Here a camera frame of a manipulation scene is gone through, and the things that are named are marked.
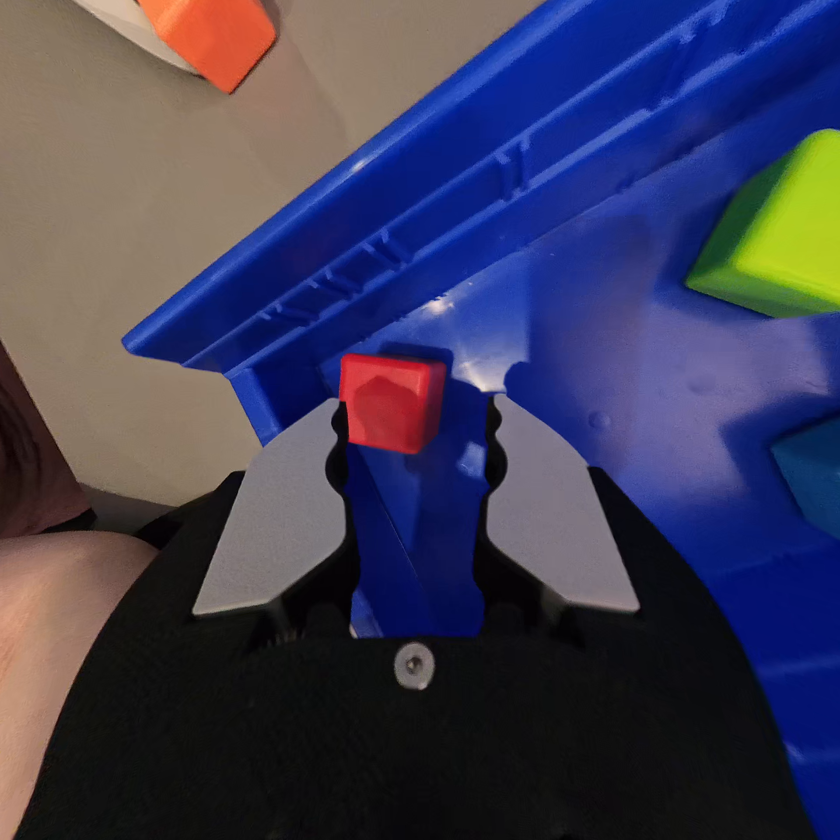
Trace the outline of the red cube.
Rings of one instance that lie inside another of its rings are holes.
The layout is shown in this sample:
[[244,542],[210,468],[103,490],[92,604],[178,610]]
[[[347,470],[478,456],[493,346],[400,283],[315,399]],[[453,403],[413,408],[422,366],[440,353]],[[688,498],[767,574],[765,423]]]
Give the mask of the red cube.
[[447,372],[441,360],[345,354],[339,399],[346,409],[349,442],[419,454],[438,433]]

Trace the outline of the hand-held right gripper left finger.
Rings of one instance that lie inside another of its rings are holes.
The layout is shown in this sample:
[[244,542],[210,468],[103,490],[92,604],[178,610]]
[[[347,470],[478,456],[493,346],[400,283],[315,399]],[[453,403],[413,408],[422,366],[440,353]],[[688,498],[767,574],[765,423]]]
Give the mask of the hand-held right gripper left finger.
[[346,485],[346,406],[331,397],[248,466],[192,608],[195,618],[253,613],[281,638],[325,622],[350,635],[361,557]]

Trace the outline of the blue plastic bin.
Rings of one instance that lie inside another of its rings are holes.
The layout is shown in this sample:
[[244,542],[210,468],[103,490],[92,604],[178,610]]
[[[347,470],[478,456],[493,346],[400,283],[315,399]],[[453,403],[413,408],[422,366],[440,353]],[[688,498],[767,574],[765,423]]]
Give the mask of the blue plastic bin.
[[838,313],[684,286],[741,184],[838,129],[838,2],[547,2],[132,328],[261,443],[348,352],[438,350],[608,473],[711,588],[838,838],[838,541],[774,440],[838,413]]

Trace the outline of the person's left forearm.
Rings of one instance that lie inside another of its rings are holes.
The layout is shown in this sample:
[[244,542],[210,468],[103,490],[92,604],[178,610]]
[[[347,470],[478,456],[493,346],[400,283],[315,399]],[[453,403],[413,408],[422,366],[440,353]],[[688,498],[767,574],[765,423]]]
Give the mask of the person's left forearm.
[[13,838],[70,687],[157,549],[90,530],[88,498],[1,349],[1,838]]

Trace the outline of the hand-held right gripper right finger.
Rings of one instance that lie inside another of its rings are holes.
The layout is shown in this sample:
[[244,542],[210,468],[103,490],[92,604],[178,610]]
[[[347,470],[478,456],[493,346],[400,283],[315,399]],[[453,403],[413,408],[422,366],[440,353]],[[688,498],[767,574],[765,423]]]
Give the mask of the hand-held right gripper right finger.
[[573,637],[579,609],[635,616],[639,600],[585,459],[506,394],[490,399],[486,442],[480,632]]

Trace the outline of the light blue cube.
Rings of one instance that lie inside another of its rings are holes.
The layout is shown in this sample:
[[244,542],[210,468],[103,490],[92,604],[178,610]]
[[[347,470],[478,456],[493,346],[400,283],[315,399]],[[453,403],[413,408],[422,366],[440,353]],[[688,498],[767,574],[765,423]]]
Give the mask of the light blue cube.
[[770,451],[803,518],[839,539],[839,416],[777,439]]

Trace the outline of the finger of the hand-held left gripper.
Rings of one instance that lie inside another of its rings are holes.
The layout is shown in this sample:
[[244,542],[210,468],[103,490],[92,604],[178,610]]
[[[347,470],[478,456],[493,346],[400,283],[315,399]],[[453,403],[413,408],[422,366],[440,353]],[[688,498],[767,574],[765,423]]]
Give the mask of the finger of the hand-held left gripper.
[[74,1],[93,17],[126,38],[145,52],[194,77],[201,74],[156,33],[139,2],[136,1]]

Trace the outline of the orange cube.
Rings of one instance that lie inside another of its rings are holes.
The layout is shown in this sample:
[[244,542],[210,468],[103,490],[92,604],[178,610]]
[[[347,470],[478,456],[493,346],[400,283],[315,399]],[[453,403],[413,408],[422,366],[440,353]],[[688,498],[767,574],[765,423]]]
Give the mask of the orange cube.
[[260,1],[139,1],[156,35],[218,90],[230,94],[277,41]]

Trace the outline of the green cube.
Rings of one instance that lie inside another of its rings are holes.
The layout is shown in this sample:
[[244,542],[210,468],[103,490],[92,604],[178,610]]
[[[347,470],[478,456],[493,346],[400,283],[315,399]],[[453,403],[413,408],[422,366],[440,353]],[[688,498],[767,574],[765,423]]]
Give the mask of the green cube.
[[839,310],[839,132],[823,129],[746,182],[687,288],[774,319]]

